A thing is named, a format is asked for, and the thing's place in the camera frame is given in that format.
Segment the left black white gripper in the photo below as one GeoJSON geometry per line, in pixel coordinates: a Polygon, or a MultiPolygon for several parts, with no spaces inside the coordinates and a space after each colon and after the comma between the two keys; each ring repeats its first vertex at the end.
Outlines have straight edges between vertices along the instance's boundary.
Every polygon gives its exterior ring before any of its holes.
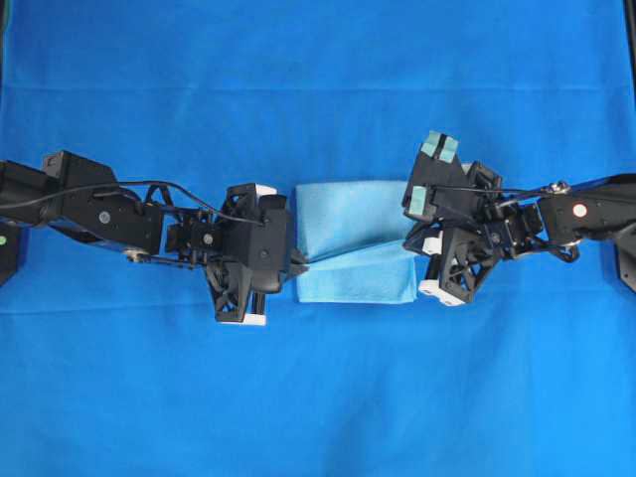
{"type": "MultiPolygon", "coordinates": [[[[265,325],[268,294],[252,287],[253,273],[247,267],[247,249],[250,227],[262,225],[258,199],[278,195],[278,191],[256,183],[232,186],[218,211],[177,207],[169,200],[168,192],[163,195],[165,212],[175,219],[166,234],[166,262],[204,271],[218,322],[265,325]]],[[[287,280],[308,270],[307,257],[293,248],[287,280]]]]}

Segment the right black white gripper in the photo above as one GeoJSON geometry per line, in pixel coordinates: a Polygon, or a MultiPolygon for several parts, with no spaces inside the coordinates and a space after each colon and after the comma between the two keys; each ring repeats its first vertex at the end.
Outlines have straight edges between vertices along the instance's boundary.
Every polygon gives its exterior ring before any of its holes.
{"type": "Polygon", "coordinates": [[[501,260],[542,251],[544,229],[538,207],[523,205],[519,193],[505,193],[502,177],[479,162],[462,164],[476,196],[468,220],[414,220],[402,247],[429,257],[419,291],[447,306],[471,302],[501,260]]]}

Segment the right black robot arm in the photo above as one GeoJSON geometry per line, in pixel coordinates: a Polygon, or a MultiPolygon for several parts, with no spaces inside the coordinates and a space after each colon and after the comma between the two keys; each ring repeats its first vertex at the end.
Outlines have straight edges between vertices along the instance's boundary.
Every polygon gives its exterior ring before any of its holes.
{"type": "Polygon", "coordinates": [[[447,306],[471,302],[501,261],[546,252],[565,263],[584,239],[614,244],[619,279],[635,286],[635,177],[505,189],[480,162],[463,164],[453,137],[420,145],[401,205],[414,225],[402,246],[429,258],[418,289],[447,306]]]}

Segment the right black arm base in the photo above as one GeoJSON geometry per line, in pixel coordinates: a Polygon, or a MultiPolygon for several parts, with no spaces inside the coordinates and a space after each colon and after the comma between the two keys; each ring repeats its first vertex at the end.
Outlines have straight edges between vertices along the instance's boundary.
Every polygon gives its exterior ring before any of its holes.
{"type": "Polygon", "coordinates": [[[616,269],[620,281],[632,292],[635,284],[635,237],[625,236],[614,243],[616,269]]]}

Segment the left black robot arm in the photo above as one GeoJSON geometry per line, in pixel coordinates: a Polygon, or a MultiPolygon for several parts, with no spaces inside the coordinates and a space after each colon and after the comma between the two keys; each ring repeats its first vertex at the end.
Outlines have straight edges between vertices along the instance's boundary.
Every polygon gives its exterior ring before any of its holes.
{"type": "Polygon", "coordinates": [[[135,263],[204,271],[219,323],[263,326],[265,300],[308,269],[296,247],[287,198],[247,183],[229,187],[218,209],[185,188],[194,207],[177,206],[175,184],[117,181],[104,164],[66,150],[42,169],[1,164],[1,280],[18,271],[25,228],[48,227],[74,241],[123,253],[135,263]]]}

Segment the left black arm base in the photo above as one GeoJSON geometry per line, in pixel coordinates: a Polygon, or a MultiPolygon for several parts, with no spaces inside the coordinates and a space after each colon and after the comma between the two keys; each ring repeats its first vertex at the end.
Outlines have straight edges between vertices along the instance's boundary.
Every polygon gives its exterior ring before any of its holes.
{"type": "Polygon", "coordinates": [[[0,284],[4,286],[26,259],[28,232],[15,225],[1,224],[0,284]]]}

